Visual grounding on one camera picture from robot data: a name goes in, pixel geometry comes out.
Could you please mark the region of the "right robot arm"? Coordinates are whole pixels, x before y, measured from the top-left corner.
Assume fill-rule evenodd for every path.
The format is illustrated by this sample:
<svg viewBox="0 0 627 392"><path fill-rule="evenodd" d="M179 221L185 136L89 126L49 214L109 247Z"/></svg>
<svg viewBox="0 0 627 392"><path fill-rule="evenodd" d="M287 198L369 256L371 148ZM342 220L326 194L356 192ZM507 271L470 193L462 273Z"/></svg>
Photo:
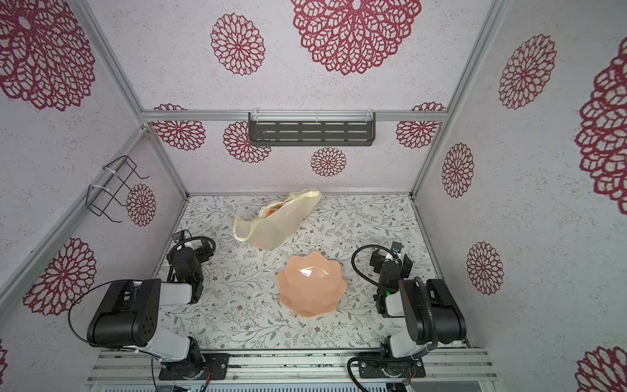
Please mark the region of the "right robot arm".
<svg viewBox="0 0 627 392"><path fill-rule="evenodd" d="M380 344L385 359L417 360L441 344L466 338L465 318L442 279L410 279L402 266L385 261L375 303L383 317L405 321L403 330Z"/></svg>

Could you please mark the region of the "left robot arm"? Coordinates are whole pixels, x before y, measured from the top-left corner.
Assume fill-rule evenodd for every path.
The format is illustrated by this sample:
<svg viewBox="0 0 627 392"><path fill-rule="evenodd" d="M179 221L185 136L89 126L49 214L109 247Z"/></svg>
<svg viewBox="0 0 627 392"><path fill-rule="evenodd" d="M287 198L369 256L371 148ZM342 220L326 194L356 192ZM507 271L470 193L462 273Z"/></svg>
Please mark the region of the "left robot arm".
<svg viewBox="0 0 627 392"><path fill-rule="evenodd" d="M167 255L168 280L118 280L107 289L87 330L94 347L130 349L157 359L161 375L173 380L199 379L208 372L199 343L159 324L160 310L198 303L204 277L202 263L216 246L200 248L176 245Z"/></svg>

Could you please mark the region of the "cream plastic fruit bag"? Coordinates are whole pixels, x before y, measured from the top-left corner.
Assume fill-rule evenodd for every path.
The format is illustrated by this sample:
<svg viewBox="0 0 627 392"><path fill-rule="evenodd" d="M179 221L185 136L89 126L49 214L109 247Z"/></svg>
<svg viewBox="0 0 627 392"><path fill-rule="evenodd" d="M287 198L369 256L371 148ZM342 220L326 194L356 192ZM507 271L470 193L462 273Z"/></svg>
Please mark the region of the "cream plastic fruit bag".
<svg viewBox="0 0 627 392"><path fill-rule="evenodd" d="M248 243L261 250L273 250L297 232L322 196L318 189L292 192L287 199L262 207L252 220L235 217L233 236L240 243Z"/></svg>

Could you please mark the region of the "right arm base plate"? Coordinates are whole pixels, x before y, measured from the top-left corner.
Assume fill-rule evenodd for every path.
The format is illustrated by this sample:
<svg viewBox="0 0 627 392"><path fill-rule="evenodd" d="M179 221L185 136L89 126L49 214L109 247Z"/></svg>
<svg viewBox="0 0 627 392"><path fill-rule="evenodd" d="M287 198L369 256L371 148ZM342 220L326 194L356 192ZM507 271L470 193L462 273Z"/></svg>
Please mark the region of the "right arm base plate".
<svg viewBox="0 0 627 392"><path fill-rule="evenodd" d="M375 378L423 378L426 369L422 359L390 359L385 361L378 354L358 355L359 377Z"/></svg>

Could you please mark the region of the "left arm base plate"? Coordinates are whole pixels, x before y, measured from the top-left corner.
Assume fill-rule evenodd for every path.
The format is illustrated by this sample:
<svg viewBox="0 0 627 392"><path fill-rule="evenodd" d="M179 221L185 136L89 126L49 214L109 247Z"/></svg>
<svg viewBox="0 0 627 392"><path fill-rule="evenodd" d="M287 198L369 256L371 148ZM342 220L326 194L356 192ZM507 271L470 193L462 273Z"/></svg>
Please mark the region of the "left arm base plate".
<svg viewBox="0 0 627 392"><path fill-rule="evenodd" d="M221 381L226 377L230 355L225 353L192 354L178 362L162 364L159 381Z"/></svg>

